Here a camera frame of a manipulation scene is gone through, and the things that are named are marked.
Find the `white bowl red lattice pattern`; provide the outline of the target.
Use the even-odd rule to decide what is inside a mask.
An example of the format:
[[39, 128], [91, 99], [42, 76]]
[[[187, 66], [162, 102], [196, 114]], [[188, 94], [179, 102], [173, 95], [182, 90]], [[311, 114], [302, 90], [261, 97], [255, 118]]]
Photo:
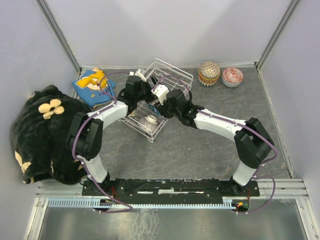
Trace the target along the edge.
[[157, 104], [148, 104], [148, 108], [155, 113], [157, 116], [161, 116], [161, 111], [159, 110], [159, 106]]

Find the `white wire dish rack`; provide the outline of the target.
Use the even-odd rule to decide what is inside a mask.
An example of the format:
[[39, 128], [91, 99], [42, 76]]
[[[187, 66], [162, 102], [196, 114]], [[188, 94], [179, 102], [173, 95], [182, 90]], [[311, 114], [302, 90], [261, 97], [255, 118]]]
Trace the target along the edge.
[[[161, 81], [161, 84], [166, 86], [170, 91], [174, 89], [180, 89], [184, 93], [185, 97], [187, 99], [189, 98], [188, 91], [191, 89], [194, 79], [192, 74], [187, 73], [186, 71], [158, 58], [155, 58], [153, 63], [148, 68], [145, 68], [143, 70], [144, 76], [148, 80], [151, 87], [153, 87], [154, 84], [150, 79], [150, 76], [155, 76], [158, 80]], [[133, 128], [138, 133], [146, 137], [149, 142], [153, 143], [158, 133], [163, 129], [164, 125], [168, 121], [167, 118], [156, 115], [148, 108], [148, 104], [154, 105], [155, 103], [155, 101], [151, 103], [140, 101], [137, 103], [137, 108], [134, 110], [136, 111], [136, 116], [128, 115], [124, 118], [121, 118], [119, 121]], [[143, 131], [138, 126], [139, 119], [146, 115], [152, 115], [157, 119], [158, 126], [152, 134]]]

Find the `white bowl teal leaf pattern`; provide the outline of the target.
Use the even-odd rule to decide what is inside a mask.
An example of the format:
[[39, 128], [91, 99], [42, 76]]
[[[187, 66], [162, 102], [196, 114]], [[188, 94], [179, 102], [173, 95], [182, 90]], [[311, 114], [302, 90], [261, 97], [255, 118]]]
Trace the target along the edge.
[[199, 82], [201, 83], [202, 86], [204, 87], [211, 87], [213, 86], [217, 81], [202, 81], [201, 79], [199, 80]]

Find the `yellow sun pattern bowl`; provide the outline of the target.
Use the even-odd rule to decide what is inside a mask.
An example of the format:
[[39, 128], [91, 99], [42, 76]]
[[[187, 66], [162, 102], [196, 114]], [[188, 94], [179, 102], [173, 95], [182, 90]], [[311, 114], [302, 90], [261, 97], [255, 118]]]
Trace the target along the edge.
[[217, 75], [215, 78], [206, 78], [201, 73], [199, 73], [198, 77], [199, 77], [199, 81], [202, 82], [203, 84], [213, 85], [218, 81], [220, 74]]

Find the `maroon tile pattern bowl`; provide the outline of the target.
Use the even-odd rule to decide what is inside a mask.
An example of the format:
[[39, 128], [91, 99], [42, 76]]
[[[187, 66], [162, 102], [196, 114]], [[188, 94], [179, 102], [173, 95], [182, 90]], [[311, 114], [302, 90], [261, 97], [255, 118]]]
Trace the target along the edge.
[[199, 72], [205, 78], [213, 79], [216, 76], [220, 75], [221, 69], [217, 63], [212, 61], [206, 61], [200, 65]]

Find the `plain white ribbed bowl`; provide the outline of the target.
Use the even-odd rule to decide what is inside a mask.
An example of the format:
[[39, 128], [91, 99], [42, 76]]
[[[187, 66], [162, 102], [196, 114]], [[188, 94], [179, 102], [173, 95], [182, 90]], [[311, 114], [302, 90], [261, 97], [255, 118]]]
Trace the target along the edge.
[[222, 83], [228, 88], [235, 88], [235, 87], [239, 86], [242, 83], [242, 81], [240, 81], [240, 82], [228, 82], [224, 78], [222, 78]]

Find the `white bowl teal floral pattern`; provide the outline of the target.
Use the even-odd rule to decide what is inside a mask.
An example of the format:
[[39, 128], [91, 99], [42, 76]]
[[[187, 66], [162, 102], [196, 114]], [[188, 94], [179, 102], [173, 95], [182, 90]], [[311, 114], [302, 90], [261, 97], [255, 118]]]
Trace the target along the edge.
[[238, 68], [228, 67], [222, 72], [222, 78], [227, 83], [238, 84], [243, 81], [244, 75]]

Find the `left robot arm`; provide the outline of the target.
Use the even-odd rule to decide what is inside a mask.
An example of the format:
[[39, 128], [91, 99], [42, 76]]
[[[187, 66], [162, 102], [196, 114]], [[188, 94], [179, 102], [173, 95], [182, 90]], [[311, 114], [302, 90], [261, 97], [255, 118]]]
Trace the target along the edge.
[[73, 158], [72, 163], [66, 167], [71, 177], [68, 184], [75, 184], [87, 177], [99, 195], [106, 195], [111, 189], [110, 174], [100, 158], [104, 129], [131, 114], [139, 102], [150, 103], [156, 99], [150, 83], [133, 72], [118, 96], [107, 91], [103, 94], [109, 96], [111, 102], [93, 112], [76, 113], [66, 137], [66, 147]]

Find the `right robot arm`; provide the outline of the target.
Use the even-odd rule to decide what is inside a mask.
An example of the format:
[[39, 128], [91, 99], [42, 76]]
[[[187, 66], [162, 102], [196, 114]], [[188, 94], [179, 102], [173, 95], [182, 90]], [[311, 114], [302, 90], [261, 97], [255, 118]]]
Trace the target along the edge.
[[167, 118], [175, 117], [184, 126], [209, 131], [235, 143], [240, 163], [231, 177], [229, 189], [236, 196], [248, 189], [248, 183], [267, 162], [271, 151], [278, 151], [262, 123], [252, 117], [239, 120], [225, 117], [192, 103], [179, 89], [165, 91], [158, 96], [159, 111]]

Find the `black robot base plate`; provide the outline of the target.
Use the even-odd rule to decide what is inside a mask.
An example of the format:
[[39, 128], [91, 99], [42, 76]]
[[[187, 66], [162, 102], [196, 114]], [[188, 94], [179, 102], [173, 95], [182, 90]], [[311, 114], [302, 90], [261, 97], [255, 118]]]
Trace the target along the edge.
[[233, 180], [125, 179], [110, 180], [101, 187], [110, 196], [129, 205], [221, 204], [223, 197], [259, 197], [258, 183], [238, 186]]

